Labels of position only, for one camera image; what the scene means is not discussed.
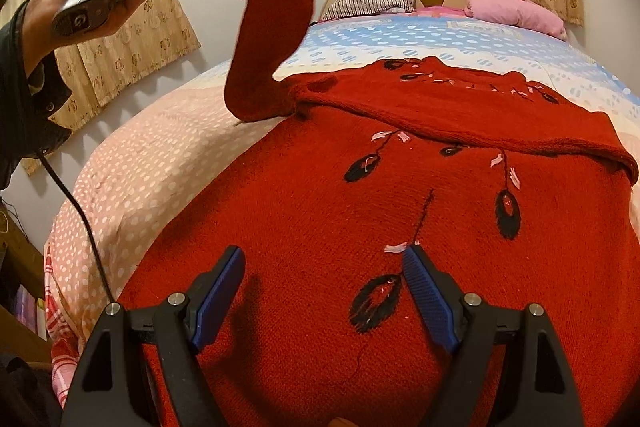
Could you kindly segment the dark jacket sleeve forearm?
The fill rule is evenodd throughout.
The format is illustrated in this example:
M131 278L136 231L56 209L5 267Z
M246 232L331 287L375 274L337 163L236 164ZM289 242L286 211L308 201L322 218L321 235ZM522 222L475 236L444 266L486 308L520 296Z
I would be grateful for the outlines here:
M1 187L7 188L18 164L39 153L50 154L72 134L50 121L72 95L49 53L25 74L23 24L26 4L20 5L1 28Z

